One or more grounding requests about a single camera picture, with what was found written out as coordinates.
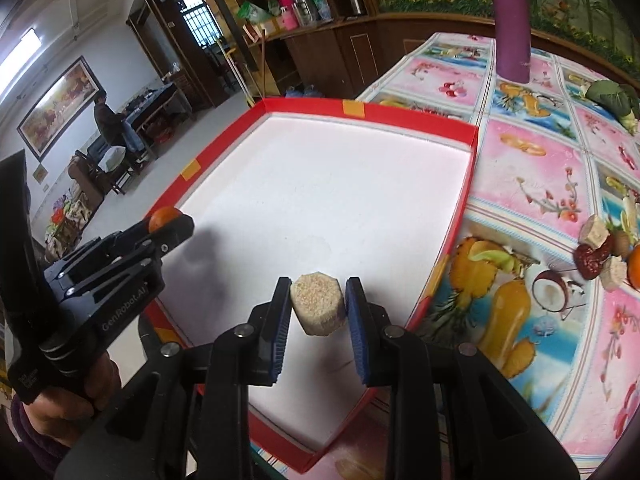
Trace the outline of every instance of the fruit-patterned tablecloth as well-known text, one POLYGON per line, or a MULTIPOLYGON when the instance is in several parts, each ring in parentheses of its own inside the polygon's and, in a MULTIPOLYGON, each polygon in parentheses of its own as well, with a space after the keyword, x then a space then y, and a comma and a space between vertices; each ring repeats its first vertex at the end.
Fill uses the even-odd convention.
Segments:
MULTIPOLYGON (((490 354, 583 477, 615 445, 640 392, 640 293, 627 283, 606 292, 573 258, 593 214, 612 232, 640 226, 634 138, 580 94, 598 79, 533 49, 530 83, 517 84, 496 75, 491 38, 440 33, 360 97, 479 127, 465 220, 420 334, 490 354)), ((387 413, 375 400, 305 475, 258 452, 290 480, 382 480, 387 413)))

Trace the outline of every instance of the orange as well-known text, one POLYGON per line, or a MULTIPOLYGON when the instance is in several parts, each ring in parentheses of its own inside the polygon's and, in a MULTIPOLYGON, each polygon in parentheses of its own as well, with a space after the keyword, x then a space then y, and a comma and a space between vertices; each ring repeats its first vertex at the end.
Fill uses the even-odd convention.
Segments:
POLYGON ((179 209, 172 206, 161 207, 151 215, 149 220, 149 232, 157 231, 159 228, 167 225, 171 220, 175 220, 182 213, 179 209))
POLYGON ((626 273, 631 286, 640 289, 640 245, 636 245, 626 260, 626 273))

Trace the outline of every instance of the fluorescent light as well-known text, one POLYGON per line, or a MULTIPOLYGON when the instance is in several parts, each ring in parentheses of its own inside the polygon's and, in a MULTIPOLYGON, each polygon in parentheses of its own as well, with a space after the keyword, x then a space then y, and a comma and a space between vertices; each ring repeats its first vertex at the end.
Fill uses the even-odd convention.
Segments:
POLYGON ((22 67, 31 59, 42 46, 42 42, 36 36, 36 31, 29 30, 20 40, 20 43, 11 51, 6 59, 0 64, 0 94, 14 80, 22 67))

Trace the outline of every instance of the beige cylindrical food piece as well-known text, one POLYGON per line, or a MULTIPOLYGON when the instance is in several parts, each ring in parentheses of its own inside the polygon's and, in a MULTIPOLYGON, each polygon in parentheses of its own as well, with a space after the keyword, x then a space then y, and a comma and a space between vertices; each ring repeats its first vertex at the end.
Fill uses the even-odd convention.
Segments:
POLYGON ((344 325, 340 283, 322 272, 303 274, 291 285, 291 301, 307 335, 327 336, 344 325))

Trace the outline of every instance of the metal screw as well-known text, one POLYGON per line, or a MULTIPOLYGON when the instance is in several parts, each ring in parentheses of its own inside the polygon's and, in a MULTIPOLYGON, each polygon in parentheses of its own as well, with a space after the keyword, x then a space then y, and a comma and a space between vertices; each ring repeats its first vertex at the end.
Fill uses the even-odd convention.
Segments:
POLYGON ((389 339, 398 339, 404 335, 404 328, 398 325, 389 325, 385 327, 384 332, 389 339))
POLYGON ((254 330, 255 328, 253 327, 253 325, 244 323, 234 328, 234 334, 236 334, 238 337, 249 337, 252 333, 254 333, 254 330))
POLYGON ((458 347, 458 352, 466 357, 473 357, 478 353, 478 348, 476 348, 476 345, 471 343, 462 343, 458 347))
POLYGON ((160 353, 164 357, 173 357, 180 351, 180 345, 177 342, 171 341, 170 343, 165 343, 160 348, 160 353))

